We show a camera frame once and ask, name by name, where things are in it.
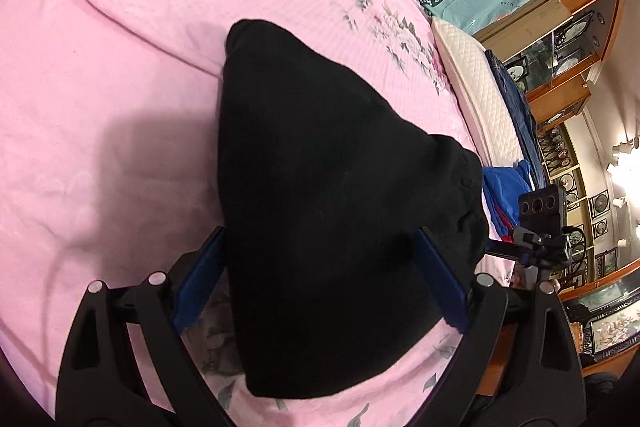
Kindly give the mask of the wooden display cabinet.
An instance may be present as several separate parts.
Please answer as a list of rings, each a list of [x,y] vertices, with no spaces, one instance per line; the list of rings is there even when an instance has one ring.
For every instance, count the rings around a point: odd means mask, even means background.
[[[625,0],[532,0],[475,33],[524,91],[537,125],[544,171],[566,192],[573,265],[556,275],[572,306],[612,303],[629,273],[614,239],[613,192],[588,128],[589,74],[613,49]]]

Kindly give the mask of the black pants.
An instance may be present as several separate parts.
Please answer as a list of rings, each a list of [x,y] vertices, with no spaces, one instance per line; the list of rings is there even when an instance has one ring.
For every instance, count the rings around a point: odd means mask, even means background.
[[[217,184],[247,388],[333,395],[385,372],[440,320],[416,230],[449,261],[482,258],[480,160],[276,24],[236,22],[226,54]]]

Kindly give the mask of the cream quilted pillow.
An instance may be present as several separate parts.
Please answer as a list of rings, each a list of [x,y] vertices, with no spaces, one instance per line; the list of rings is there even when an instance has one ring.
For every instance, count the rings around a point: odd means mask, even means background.
[[[434,18],[431,26],[440,60],[480,161],[487,167],[515,167],[524,154],[491,73],[486,49],[452,23]]]

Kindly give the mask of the bright blue garment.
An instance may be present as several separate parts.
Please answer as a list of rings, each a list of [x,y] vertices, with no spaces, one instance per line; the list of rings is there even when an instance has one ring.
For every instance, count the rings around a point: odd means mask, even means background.
[[[514,167],[483,168],[483,192],[490,219],[508,223],[514,230],[520,225],[518,199],[530,191],[530,165],[526,160]]]

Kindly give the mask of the dark blue jeans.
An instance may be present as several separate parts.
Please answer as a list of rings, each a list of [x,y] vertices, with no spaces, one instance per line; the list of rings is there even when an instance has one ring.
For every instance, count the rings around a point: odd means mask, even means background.
[[[530,176],[535,189],[548,186],[548,179],[537,144],[536,122],[523,92],[516,87],[504,64],[489,50],[485,50],[486,60],[495,77],[503,102],[511,115],[518,143],[524,158],[529,162]]]

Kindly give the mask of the pink floral bed sheet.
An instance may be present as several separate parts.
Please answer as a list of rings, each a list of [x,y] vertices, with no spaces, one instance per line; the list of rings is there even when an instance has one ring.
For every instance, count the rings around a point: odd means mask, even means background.
[[[472,146],[442,65],[401,69],[368,32],[407,0],[1,0],[1,343],[47,411],[87,285],[138,284],[220,224],[224,40],[267,17]]]

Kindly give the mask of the red garment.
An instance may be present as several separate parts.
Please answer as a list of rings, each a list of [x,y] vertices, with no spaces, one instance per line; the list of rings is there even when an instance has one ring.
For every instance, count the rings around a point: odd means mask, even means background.
[[[494,225],[498,236],[500,237],[502,242],[513,243],[513,229],[510,227],[508,223],[504,223],[499,219],[491,219],[492,224]]]

